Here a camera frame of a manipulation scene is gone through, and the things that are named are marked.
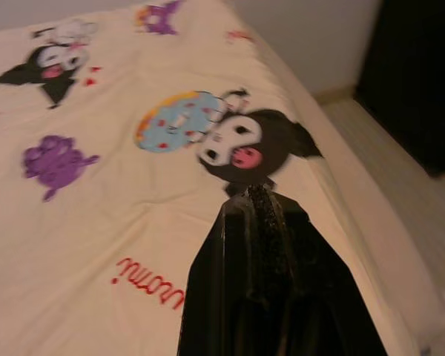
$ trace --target floor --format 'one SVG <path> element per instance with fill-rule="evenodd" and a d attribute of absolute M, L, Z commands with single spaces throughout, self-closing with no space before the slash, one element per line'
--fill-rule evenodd
<path fill-rule="evenodd" d="M 430 178 L 355 100 L 322 107 L 389 198 L 445 291 L 445 177 Z M 445 356 L 445 335 L 432 344 L 431 356 Z"/>

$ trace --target bed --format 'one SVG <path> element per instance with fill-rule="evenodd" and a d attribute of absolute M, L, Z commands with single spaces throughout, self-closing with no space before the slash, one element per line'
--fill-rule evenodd
<path fill-rule="evenodd" d="M 278 61 L 219 0 L 0 31 L 0 355 L 175 355 L 191 262 L 252 183 L 309 213 L 389 355 L 445 327 L 402 226 Z"/>

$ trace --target black object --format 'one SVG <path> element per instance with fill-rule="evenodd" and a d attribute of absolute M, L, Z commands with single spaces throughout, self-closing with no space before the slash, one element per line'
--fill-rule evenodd
<path fill-rule="evenodd" d="M 385 356 L 348 267 L 294 201 L 226 202 L 190 270 L 179 356 Z"/>
<path fill-rule="evenodd" d="M 445 0 L 385 0 L 355 98 L 431 176 L 445 173 Z"/>

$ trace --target baseboard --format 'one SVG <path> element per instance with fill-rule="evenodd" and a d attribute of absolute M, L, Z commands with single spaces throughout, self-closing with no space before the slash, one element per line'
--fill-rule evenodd
<path fill-rule="evenodd" d="M 341 88 L 332 88 L 313 94 L 314 99 L 320 105 L 336 102 L 340 99 L 352 98 L 356 85 L 347 85 Z"/>

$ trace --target purple character print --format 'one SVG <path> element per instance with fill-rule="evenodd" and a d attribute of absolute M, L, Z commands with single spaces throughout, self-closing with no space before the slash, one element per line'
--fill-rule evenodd
<path fill-rule="evenodd" d="M 46 136 L 38 147 L 28 148 L 24 152 L 25 177 L 38 177 L 38 181 L 49 188 L 43 201 L 50 201 L 58 189 L 74 182 L 87 165 L 99 160 L 99 156 L 84 158 L 83 153 L 73 146 L 72 138 Z"/>
<path fill-rule="evenodd" d="M 137 12 L 137 25 L 145 27 L 150 33 L 176 35 L 177 32 L 169 21 L 171 15 L 178 10 L 181 2 L 182 0 L 174 0 L 163 6 L 148 5 Z"/>

